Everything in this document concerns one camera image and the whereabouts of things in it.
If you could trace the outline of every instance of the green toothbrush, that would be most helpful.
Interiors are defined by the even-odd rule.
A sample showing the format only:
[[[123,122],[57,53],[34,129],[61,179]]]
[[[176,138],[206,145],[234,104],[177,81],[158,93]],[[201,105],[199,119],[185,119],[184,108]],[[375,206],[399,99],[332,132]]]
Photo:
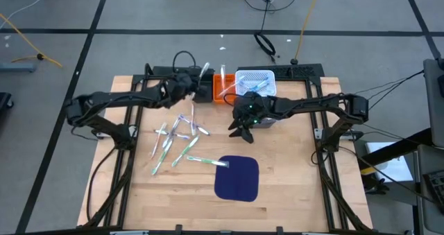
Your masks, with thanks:
[[[221,162],[221,161],[216,161],[216,160],[213,160],[213,159],[204,159],[204,158],[193,157],[193,156],[189,156],[189,155],[188,155],[187,159],[188,160],[192,160],[192,161],[196,161],[196,162],[213,164],[213,165],[216,165],[216,166],[229,167],[229,163],[228,162]]]
[[[174,160],[174,162],[172,163],[172,167],[176,166],[180,160],[180,158],[182,158],[182,156],[184,156],[186,153],[188,153],[189,149],[194,146],[194,144],[197,142],[197,140],[199,140],[199,135],[194,138],[189,144],[188,146],[181,152],[181,154],[179,155],[179,157],[177,159]]]
[[[154,174],[157,173],[157,170],[159,169],[160,164],[164,161],[164,159],[165,159],[165,157],[166,157],[166,155],[168,153],[168,150],[170,149],[172,143],[173,143],[173,140],[170,140],[168,142],[168,144],[166,145],[166,147],[164,149],[164,152],[162,153],[162,155],[159,158],[159,162],[157,163],[157,166],[151,171],[151,175],[154,175]]]

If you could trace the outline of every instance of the black cable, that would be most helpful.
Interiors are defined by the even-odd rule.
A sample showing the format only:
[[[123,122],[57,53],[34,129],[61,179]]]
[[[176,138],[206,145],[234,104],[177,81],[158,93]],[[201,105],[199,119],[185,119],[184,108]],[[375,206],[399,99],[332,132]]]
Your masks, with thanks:
[[[288,7],[290,7],[293,3],[294,3],[294,1],[295,0],[291,0],[291,2],[288,4],[288,5],[286,5],[286,6],[284,6],[284,7],[281,7],[281,8],[277,8],[277,9],[274,9],[274,10],[270,10],[270,9],[260,9],[260,8],[256,8],[256,7],[254,7],[254,6],[252,6],[247,0],[244,0],[245,1],[245,3],[248,5],[248,6],[250,6],[251,8],[253,8],[253,9],[255,9],[255,10],[259,10],[259,11],[268,11],[268,12],[277,12],[277,11],[280,11],[280,10],[284,10],[284,9],[287,9]]]
[[[402,140],[402,138],[394,137],[394,136],[391,136],[391,135],[388,135],[388,134],[384,134],[383,132],[378,132],[378,131],[365,132],[365,133],[362,134],[362,136],[364,136],[366,134],[380,134],[380,135],[384,135],[385,137],[389,137],[389,138],[392,138],[392,139]]]
[[[179,51],[174,55],[174,58],[173,58],[173,71],[175,71],[174,69],[175,69],[175,65],[176,65],[176,58],[178,57],[178,55],[180,55],[182,53],[188,54],[193,60],[194,67],[196,67],[196,59],[194,59],[194,56],[189,51]]]
[[[383,95],[378,101],[376,101],[376,103],[373,103],[373,105],[371,105],[371,107],[369,107],[368,110],[371,110],[374,106],[376,106],[376,104],[378,104],[380,101],[382,101],[382,99],[384,99],[384,97],[386,97],[388,94],[390,94],[393,90],[395,90],[397,87],[399,87],[402,83],[404,83],[404,82],[406,82],[406,81],[412,79],[413,77],[420,75],[422,73],[424,73],[423,70],[409,76],[408,78],[405,78],[404,80],[402,80],[401,82],[396,84],[396,86],[394,86],[391,90],[389,90],[387,93],[385,93],[385,95]]]
[[[370,96],[369,98],[367,98],[367,101],[373,99],[373,97],[375,97],[375,96],[378,96],[378,95],[380,95],[380,94],[382,94],[382,93],[384,93],[384,92],[387,92],[388,90],[393,89],[394,87],[398,87],[399,85],[400,85],[399,82],[398,82],[398,83],[395,83],[394,85],[391,85],[390,87],[388,87],[388,88],[386,88],[386,89],[383,89],[383,90],[381,90],[380,92],[377,92],[376,94],[373,94],[372,96]]]
[[[359,93],[364,93],[364,92],[367,92],[367,91],[370,91],[370,90],[379,89],[379,88],[381,88],[381,87],[384,87],[384,86],[390,85],[390,84],[392,84],[392,83],[397,83],[397,82],[399,82],[399,81],[401,81],[401,80],[404,80],[404,79],[406,79],[406,78],[401,78],[401,79],[398,79],[398,80],[396,80],[396,81],[388,82],[388,83],[386,83],[386,84],[384,84],[384,85],[376,86],[376,87],[373,87],[373,88],[370,88],[370,89],[361,90],[361,91],[355,92],[355,93],[353,93],[353,94],[359,94]]]
[[[425,196],[425,195],[423,195],[423,194],[421,194],[421,193],[418,193],[418,192],[416,192],[416,191],[414,191],[414,190],[411,190],[409,187],[407,187],[407,186],[405,186],[405,185],[403,185],[403,184],[397,182],[397,181],[394,180],[392,177],[388,176],[387,174],[383,173],[381,170],[379,170],[378,168],[376,168],[376,166],[373,166],[372,164],[368,163],[365,159],[362,159],[360,156],[358,156],[358,155],[357,155],[354,151],[352,151],[351,149],[344,148],[343,146],[339,146],[339,148],[342,148],[342,149],[345,149],[345,150],[351,152],[353,155],[356,156],[357,159],[359,159],[360,161],[362,161],[362,162],[363,162],[364,164],[366,164],[367,166],[369,166],[369,167],[375,169],[378,173],[381,173],[384,177],[386,177],[387,179],[391,180],[393,183],[395,183],[395,184],[401,186],[402,188],[404,188],[404,189],[410,191],[410,192],[413,193],[414,195],[416,195],[416,196],[418,196],[418,197],[420,197],[420,198],[422,198],[422,199],[424,199],[424,200],[427,200],[427,201],[429,201],[429,202],[431,202],[431,203],[433,203],[433,204],[436,204],[437,206],[440,206],[439,203],[433,201],[431,198],[428,198],[427,196]]]
[[[92,172],[91,175],[91,179],[89,180],[89,186],[88,186],[88,195],[87,195],[87,199],[86,199],[86,218],[88,219],[88,221],[91,221],[91,216],[89,215],[89,211],[91,209],[91,193],[92,193],[92,182],[94,181],[94,177],[96,176],[97,171],[99,170],[100,166],[105,162],[105,160],[107,158],[109,158],[112,154],[112,152],[114,152],[114,150],[116,149],[116,147],[114,146],[111,151],[105,155],[105,157],[99,162],[99,164],[97,164],[96,168],[94,169],[94,172]]]
[[[240,96],[240,97],[243,97],[242,95],[238,95],[238,94],[235,94],[235,93],[227,93],[227,94],[224,94],[224,95],[223,95],[223,101],[224,101],[225,103],[227,103],[228,105],[232,106],[232,107],[234,107],[234,105],[231,104],[231,103],[229,103],[229,102],[227,101],[227,99],[225,98],[226,96]]]
[[[80,137],[80,138],[84,138],[84,139],[86,139],[86,140],[88,140],[88,141],[98,141],[98,139],[89,138],[89,137],[83,136],[83,135],[81,135],[81,134],[76,134],[76,133],[74,133],[74,130],[75,130],[76,128],[77,128],[76,126],[72,127],[72,129],[71,129],[71,134],[72,134],[72,135],[77,136],[77,137]]]
[[[410,142],[416,143],[416,144],[418,144],[418,145],[422,145],[422,143],[419,143],[419,142],[417,142],[417,141],[414,141],[414,140],[411,140],[411,139],[408,139],[408,138],[401,137],[401,136],[399,136],[399,135],[397,135],[397,134],[393,134],[393,133],[387,132],[387,131],[385,131],[385,130],[381,130],[381,129],[379,129],[379,128],[374,128],[374,127],[372,127],[372,126],[370,126],[370,125],[367,125],[367,124],[362,124],[362,125],[364,125],[364,126],[366,126],[366,127],[368,127],[368,128],[371,128],[371,129],[374,129],[374,130],[377,130],[377,131],[380,131],[380,132],[383,132],[383,133],[389,134],[389,135],[391,135],[391,136],[397,137],[398,139],[402,139],[402,140],[406,140],[406,141],[410,141]]]
[[[324,162],[326,162],[327,159],[328,159],[329,156],[330,156],[330,154],[328,153],[328,154],[325,156],[324,160],[323,160],[321,163],[317,163],[317,162],[314,162],[314,160],[313,160],[313,155],[315,155],[315,154],[316,154],[316,151],[314,151],[314,152],[311,154],[310,160],[311,160],[312,164],[317,165],[317,166],[318,166],[319,164],[324,164]]]
[[[259,33],[262,33],[262,31],[264,30],[265,17],[266,17],[266,12],[268,11],[268,3],[269,2],[270,2],[270,0],[266,0],[265,10],[264,10],[264,18],[262,20],[262,27],[261,27],[261,31]]]

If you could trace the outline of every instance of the yellow cable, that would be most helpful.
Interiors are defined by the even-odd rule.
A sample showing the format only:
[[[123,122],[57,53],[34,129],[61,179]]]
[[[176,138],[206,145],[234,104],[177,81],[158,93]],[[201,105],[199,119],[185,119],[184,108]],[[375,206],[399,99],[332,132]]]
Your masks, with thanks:
[[[27,56],[27,57],[24,57],[24,58],[14,59],[11,62],[19,62],[19,61],[26,60],[26,59],[31,59],[31,58],[36,58],[36,57],[35,57],[35,55],[30,55],[30,56]]]
[[[302,26],[302,30],[300,31],[298,50],[296,50],[296,55],[294,56],[294,59],[298,59],[299,49],[302,46],[302,36],[304,35],[305,27],[307,27],[307,23],[308,23],[308,19],[310,18],[311,11],[313,10],[314,6],[316,5],[316,1],[317,0],[313,0],[311,2],[311,6],[308,11],[307,17],[305,17],[304,25]]]
[[[25,37],[25,35],[23,35],[18,29],[17,29],[17,27],[15,27],[14,26],[14,24],[12,24],[5,16],[3,16],[3,14],[1,14],[0,13],[0,17],[3,19],[3,20],[5,20],[5,22],[6,23],[8,23],[19,35],[20,35],[20,37],[22,37],[31,47],[33,47],[33,49],[35,50],[35,51],[37,51],[38,53],[40,53],[40,54],[42,54],[42,56],[43,56],[43,58],[44,59],[46,59],[46,60],[48,60],[49,62],[52,62],[52,63],[54,63],[54,64],[56,64],[57,66],[59,66],[60,68],[62,67],[62,65],[59,63],[59,62],[57,62],[56,60],[54,60],[54,59],[52,59],[52,58],[50,58],[49,56],[47,56],[47,55],[45,55],[45,54],[43,54],[43,52],[41,52],[39,49],[37,49],[37,47],[35,47],[34,46],[34,44],[33,43],[31,43],[31,41],[29,41],[28,40],[28,38],[26,38]],[[29,57],[26,57],[26,58],[19,58],[19,59],[16,59],[16,60],[13,60],[13,62],[16,62],[16,61],[18,61],[18,60],[23,60],[23,59],[27,59],[27,58],[29,58]]]

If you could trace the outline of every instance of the floor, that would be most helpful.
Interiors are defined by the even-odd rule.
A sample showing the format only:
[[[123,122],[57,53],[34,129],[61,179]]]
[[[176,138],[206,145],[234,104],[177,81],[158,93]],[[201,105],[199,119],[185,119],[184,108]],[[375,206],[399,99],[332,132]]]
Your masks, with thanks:
[[[0,13],[9,15],[34,1],[0,0]],[[264,7],[259,0],[250,1]],[[280,7],[289,1],[273,3]],[[419,14],[412,10],[412,1]],[[411,2],[318,0],[300,63],[321,63],[327,76],[340,78],[344,92],[420,71],[422,61],[433,58],[433,43],[444,52],[444,19],[438,17],[444,1]],[[288,64],[294,56],[310,3],[296,0],[286,10],[267,15],[264,30],[280,56],[278,64]],[[33,212],[26,212],[31,216],[23,220],[28,224],[22,222],[19,230],[76,225],[96,144],[70,135],[60,114],[66,97],[106,92],[115,75],[142,73],[146,62],[169,66],[181,50],[192,52],[200,66],[209,62],[217,69],[225,64],[228,72],[272,64],[252,36],[262,17],[242,0],[43,0],[11,18],[63,68],[43,61],[35,73],[0,76],[0,92],[10,92],[15,101],[0,134],[0,234],[16,231],[40,164],[51,155],[40,194],[32,195],[37,198]],[[8,27],[0,30],[0,61],[33,54]],[[189,63],[183,57],[177,64]],[[429,126],[426,105],[424,80],[418,76],[372,109],[368,124],[408,136]],[[365,138],[390,141],[377,134]],[[379,196],[368,196],[368,201],[376,229],[400,233],[413,228],[411,207]]]

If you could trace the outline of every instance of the black bracket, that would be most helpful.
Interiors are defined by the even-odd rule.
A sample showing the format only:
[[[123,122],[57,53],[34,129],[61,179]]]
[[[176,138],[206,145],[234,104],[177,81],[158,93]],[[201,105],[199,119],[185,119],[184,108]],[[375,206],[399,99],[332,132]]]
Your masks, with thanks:
[[[176,225],[174,235],[182,235],[182,225]]]
[[[276,227],[276,234],[277,235],[284,235],[284,228],[283,227]]]

